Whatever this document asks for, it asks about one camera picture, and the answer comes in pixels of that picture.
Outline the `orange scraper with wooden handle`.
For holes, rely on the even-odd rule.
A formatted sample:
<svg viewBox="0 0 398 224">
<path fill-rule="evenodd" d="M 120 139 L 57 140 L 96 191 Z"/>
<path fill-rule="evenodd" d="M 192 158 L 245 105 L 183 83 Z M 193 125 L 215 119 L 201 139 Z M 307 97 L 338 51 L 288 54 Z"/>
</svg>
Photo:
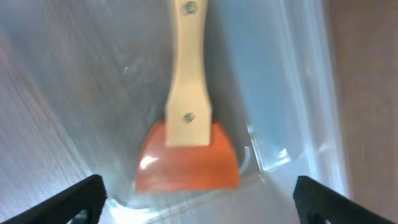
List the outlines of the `orange scraper with wooden handle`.
<svg viewBox="0 0 398 224">
<path fill-rule="evenodd" d="M 207 0 L 169 2 L 173 29 L 170 90 L 164 118 L 141 148 L 135 190 L 147 192 L 234 189 L 239 164 L 213 108 L 206 84 L 204 37 Z"/>
</svg>

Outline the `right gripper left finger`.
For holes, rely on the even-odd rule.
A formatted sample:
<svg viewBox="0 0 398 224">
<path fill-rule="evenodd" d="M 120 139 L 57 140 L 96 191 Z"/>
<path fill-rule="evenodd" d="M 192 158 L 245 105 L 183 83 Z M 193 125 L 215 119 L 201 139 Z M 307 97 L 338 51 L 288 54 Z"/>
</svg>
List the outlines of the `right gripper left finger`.
<svg viewBox="0 0 398 224">
<path fill-rule="evenodd" d="M 107 197 L 102 176 L 94 174 L 4 223 L 98 223 Z"/>
</svg>

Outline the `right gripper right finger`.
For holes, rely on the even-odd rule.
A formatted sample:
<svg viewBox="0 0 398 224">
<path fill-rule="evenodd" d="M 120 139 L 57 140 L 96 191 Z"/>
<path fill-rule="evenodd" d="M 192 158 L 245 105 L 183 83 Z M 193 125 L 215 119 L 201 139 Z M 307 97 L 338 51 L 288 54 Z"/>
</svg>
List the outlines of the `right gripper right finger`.
<svg viewBox="0 0 398 224">
<path fill-rule="evenodd" d="M 300 223 L 391 223 L 305 175 L 297 177 L 293 198 Z"/>
</svg>

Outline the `clear plastic container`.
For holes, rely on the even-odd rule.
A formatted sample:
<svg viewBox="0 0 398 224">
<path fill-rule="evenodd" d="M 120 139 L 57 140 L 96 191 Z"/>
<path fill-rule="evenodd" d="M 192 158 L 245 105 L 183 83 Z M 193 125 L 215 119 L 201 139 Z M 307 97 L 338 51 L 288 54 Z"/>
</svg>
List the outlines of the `clear plastic container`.
<svg viewBox="0 0 398 224">
<path fill-rule="evenodd" d="M 298 223 L 300 175 L 350 197 L 325 6 L 210 1 L 208 89 L 241 184 L 136 194 L 169 92 L 168 2 L 2 1 L 1 220 L 93 174 L 108 193 L 101 223 Z"/>
</svg>

